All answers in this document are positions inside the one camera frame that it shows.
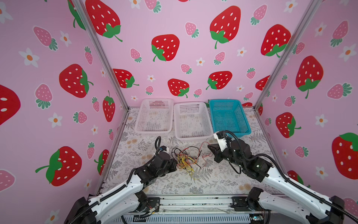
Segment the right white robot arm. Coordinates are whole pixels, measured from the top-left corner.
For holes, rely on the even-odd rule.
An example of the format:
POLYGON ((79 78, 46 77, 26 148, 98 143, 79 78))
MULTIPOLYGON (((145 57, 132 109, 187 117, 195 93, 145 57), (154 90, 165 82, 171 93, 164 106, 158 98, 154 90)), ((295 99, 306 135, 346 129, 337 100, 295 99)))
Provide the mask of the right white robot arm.
POLYGON ((208 148, 217 163, 228 161, 238 166, 236 172, 269 185, 286 198, 276 198, 260 188, 253 188, 246 198, 251 210, 262 208, 286 215, 305 224, 342 224, 346 217, 358 219, 345 210, 343 199, 319 194, 285 175, 276 161, 266 155, 252 155, 250 146, 240 139, 232 140, 221 133, 214 134, 216 144, 208 148))

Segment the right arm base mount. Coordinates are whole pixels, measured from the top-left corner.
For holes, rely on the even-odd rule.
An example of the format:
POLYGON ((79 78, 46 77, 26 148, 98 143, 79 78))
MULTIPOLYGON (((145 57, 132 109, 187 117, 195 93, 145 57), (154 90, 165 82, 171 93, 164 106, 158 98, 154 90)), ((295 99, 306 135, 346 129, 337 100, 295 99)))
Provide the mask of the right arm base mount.
POLYGON ((268 211, 259 204, 258 197, 232 197, 231 208, 235 211, 262 212, 268 211))

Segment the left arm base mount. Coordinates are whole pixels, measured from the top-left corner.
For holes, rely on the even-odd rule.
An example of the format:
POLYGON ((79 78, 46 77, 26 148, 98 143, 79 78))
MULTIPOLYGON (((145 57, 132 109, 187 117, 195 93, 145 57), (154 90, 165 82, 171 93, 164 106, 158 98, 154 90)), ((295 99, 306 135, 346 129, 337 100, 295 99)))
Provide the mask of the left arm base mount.
POLYGON ((145 199, 139 199, 139 205, 133 212, 159 212, 160 198, 159 197, 149 197, 145 199))

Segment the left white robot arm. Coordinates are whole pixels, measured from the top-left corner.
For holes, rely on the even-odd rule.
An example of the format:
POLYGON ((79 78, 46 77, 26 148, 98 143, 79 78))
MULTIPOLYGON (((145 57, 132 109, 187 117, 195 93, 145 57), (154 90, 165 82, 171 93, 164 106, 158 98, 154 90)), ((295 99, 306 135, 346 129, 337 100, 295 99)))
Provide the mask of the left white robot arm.
POLYGON ((148 201, 143 190, 176 168, 177 161, 161 151, 145 165, 134 168, 127 180, 118 186, 88 200, 84 197, 78 199, 64 223, 108 224, 129 212, 141 212, 148 201))

